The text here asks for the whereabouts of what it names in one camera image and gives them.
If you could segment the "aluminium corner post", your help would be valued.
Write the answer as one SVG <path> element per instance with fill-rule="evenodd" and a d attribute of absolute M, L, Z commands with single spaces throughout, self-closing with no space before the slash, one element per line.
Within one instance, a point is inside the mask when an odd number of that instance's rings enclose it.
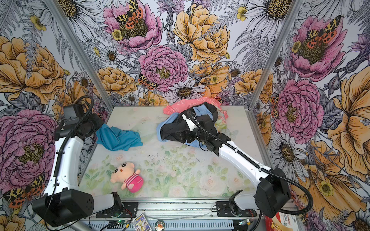
<path fill-rule="evenodd" d="M 288 33 L 290 32 L 291 28 L 294 25 L 294 21 L 299 14 L 300 8 L 303 4 L 303 0 L 295 0 L 292 1 L 289 11 L 287 13 L 287 17 L 283 23 L 282 29 L 280 30 L 279 34 L 277 35 L 275 44 L 273 49 L 271 50 L 269 57 L 267 59 L 267 63 L 263 68 L 260 81 L 256 85 L 256 89 L 254 90 L 251 99 L 248 104 L 248 108 L 250 110 L 253 109 L 254 105 L 256 104 L 257 100 L 259 99 L 260 94 L 262 93 L 263 87 L 266 84 L 268 77 L 270 75 L 271 69 L 273 64 L 278 57 L 279 51 L 283 46 L 285 39 L 287 38 Z"/>
<path fill-rule="evenodd" d="M 84 51 L 83 46 L 81 45 L 77 35 L 75 34 L 73 27 L 70 25 L 58 1 L 46 1 L 45 4 L 47 8 L 50 10 L 51 14 L 54 16 L 62 32 L 66 35 L 66 40 L 73 48 L 78 59 L 81 61 L 85 72 L 91 78 L 94 86 L 96 87 L 98 93 L 101 96 L 101 99 L 106 104 L 108 110 L 112 111 L 114 109 L 114 104 L 110 99 L 107 91 L 105 90 L 100 78 L 98 77 L 92 63 L 88 58 L 88 55 Z"/>

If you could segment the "light blue satin cloth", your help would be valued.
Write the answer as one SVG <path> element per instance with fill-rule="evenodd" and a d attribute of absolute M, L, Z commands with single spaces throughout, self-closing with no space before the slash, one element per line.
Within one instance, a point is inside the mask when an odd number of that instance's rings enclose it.
<path fill-rule="evenodd" d="M 172 113 L 164 122 L 160 123 L 157 128 L 157 138 L 160 142 L 166 141 L 177 141 L 188 146 L 200 148 L 203 151 L 207 151 L 205 144 L 201 144 L 200 141 L 195 138 L 191 138 L 189 141 L 189 127 L 187 122 L 183 119 L 183 115 L 190 112 L 195 117 L 207 115 L 215 124 L 218 119 L 218 110 L 215 106 L 209 103 L 203 103 L 198 106 L 193 106 L 190 109 L 185 110 L 182 113 Z"/>

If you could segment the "red snack box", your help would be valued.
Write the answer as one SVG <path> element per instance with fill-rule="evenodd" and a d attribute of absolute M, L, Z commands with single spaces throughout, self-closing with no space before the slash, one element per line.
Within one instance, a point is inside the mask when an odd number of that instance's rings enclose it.
<path fill-rule="evenodd" d="M 299 231 L 295 215 L 278 213 L 273 218 L 265 217 L 267 231 Z"/>

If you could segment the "aluminium front rail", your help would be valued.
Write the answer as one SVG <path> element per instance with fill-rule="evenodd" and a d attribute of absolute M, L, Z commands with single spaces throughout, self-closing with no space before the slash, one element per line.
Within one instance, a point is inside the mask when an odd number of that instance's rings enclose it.
<path fill-rule="evenodd" d="M 114 216 L 94 214 L 71 226 L 75 231 L 133 231 L 126 228 L 130 218 L 143 215 L 151 230 L 164 224 L 166 231 L 258 231 L 266 230 L 264 216 L 253 205 L 238 216 L 229 208 L 226 197 L 203 198 L 129 198 L 122 200 L 124 210 Z"/>

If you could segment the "pink plush doll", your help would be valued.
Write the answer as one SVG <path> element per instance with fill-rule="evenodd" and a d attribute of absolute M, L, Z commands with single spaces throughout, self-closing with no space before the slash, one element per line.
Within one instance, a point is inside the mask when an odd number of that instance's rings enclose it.
<path fill-rule="evenodd" d="M 120 183 L 121 190 L 128 190 L 131 193 L 136 193 L 141 190 L 144 179 L 140 175 L 141 170 L 135 169 L 132 162 L 126 162 L 119 165 L 111 174 L 111 183 Z"/>

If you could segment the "dark grey cloth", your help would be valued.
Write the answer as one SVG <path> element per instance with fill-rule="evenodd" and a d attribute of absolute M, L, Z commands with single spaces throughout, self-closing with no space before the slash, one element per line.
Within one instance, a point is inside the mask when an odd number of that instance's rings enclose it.
<path fill-rule="evenodd" d="M 182 112 L 173 112 L 157 128 L 157 138 L 161 142 L 177 141 L 197 148 L 205 147 L 209 135 L 197 124 L 212 135 L 217 135 L 215 123 L 218 120 L 218 108 L 208 102 L 191 107 Z"/>

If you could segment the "aluminium corner post right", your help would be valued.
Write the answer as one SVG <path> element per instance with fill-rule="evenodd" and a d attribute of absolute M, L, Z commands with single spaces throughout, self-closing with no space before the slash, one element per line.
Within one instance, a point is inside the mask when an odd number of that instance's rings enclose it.
<path fill-rule="evenodd" d="M 279 34 L 277 35 L 275 44 L 273 49 L 271 50 L 269 57 L 267 59 L 267 63 L 263 68 L 260 81 L 256 85 L 256 89 L 254 90 L 251 99 L 248 104 L 248 108 L 250 110 L 253 109 L 254 105 L 256 104 L 257 100 L 259 99 L 260 94 L 262 93 L 263 87 L 266 84 L 268 77 L 270 75 L 271 69 L 273 64 L 278 57 L 279 51 L 283 46 L 285 39 L 287 38 L 288 33 L 290 32 L 291 28 L 294 25 L 294 21 L 299 14 L 300 8 L 303 4 L 303 0 L 295 0 L 292 1 L 289 11 L 287 13 L 287 17 L 283 23 L 282 29 L 280 30 Z"/>

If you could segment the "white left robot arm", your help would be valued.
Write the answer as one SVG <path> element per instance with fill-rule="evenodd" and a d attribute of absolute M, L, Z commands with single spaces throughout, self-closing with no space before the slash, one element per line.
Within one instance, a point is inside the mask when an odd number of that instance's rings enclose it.
<path fill-rule="evenodd" d="M 93 105 L 88 104 L 88 107 L 87 110 L 81 104 L 64 107 L 64 119 L 54 135 L 56 151 L 52 176 L 43 196 L 32 203 L 33 211 L 48 228 L 70 226 L 99 212 L 109 214 L 123 210 L 116 192 L 93 196 L 79 190 L 77 174 L 84 140 L 104 124 L 92 112 Z"/>

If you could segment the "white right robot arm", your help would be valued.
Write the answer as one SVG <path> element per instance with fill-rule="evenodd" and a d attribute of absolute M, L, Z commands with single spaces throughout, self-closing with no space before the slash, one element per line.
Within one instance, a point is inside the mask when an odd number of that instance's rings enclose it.
<path fill-rule="evenodd" d="M 188 111 L 182 115 L 187 124 L 187 134 L 205 144 L 209 151 L 233 164 L 255 186 L 255 193 L 237 191 L 229 198 L 232 213 L 257 209 L 272 218 L 283 213 L 283 207 L 291 199 L 284 173 L 256 161 L 225 134 L 220 133 L 208 115 L 196 116 Z"/>

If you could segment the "teal cloth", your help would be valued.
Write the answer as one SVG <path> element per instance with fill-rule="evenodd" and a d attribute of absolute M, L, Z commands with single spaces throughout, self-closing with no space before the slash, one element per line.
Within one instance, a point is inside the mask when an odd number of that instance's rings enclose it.
<path fill-rule="evenodd" d="M 96 136 L 97 143 L 110 151 L 128 151 L 130 148 L 143 146 L 138 132 L 109 127 L 107 124 L 102 125 Z"/>

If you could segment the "small colourful card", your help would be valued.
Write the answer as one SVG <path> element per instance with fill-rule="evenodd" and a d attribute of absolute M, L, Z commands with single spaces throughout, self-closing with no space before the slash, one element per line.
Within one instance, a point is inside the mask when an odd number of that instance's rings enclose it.
<path fill-rule="evenodd" d="M 134 218 L 132 225 L 135 231 L 152 231 L 152 228 L 150 227 L 144 214 L 140 214 Z"/>

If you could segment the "round badge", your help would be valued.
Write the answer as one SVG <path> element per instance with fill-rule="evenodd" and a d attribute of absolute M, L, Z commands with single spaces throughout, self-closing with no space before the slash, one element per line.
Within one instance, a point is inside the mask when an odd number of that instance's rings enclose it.
<path fill-rule="evenodd" d="M 155 231 L 164 231 L 165 222 L 163 220 L 157 220 L 155 223 Z"/>

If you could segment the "pink patterned cloth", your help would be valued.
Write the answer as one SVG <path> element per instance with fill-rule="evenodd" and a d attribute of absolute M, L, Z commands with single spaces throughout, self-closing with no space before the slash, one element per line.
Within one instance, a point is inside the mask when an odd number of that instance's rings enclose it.
<path fill-rule="evenodd" d="M 202 98 L 197 98 L 197 99 L 183 99 L 173 105 L 166 106 L 163 109 L 163 112 L 166 115 L 171 115 L 172 113 L 181 113 L 187 109 L 190 109 L 193 106 L 198 106 L 203 103 L 209 103 L 219 108 L 223 112 L 225 118 L 228 118 L 227 111 L 224 111 L 221 109 L 221 103 L 217 101 L 216 99 L 210 98 L 210 97 L 202 97 Z"/>

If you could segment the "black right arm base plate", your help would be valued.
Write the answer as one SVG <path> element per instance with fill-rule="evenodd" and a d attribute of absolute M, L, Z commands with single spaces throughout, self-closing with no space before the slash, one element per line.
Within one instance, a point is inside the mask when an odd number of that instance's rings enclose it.
<path fill-rule="evenodd" d="M 218 217 L 255 217 L 257 210 L 254 194 L 243 190 L 235 192 L 228 200 L 215 203 Z"/>

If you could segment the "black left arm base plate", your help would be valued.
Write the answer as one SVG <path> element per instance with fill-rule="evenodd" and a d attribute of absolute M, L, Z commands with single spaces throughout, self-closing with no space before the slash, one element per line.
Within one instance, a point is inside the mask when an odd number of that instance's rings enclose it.
<path fill-rule="evenodd" d="M 135 218 L 137 216 L 138 202 L 121 201 L 117 192 L 110 194 L 113 206 L 97 212 L 97 218 Z"/>

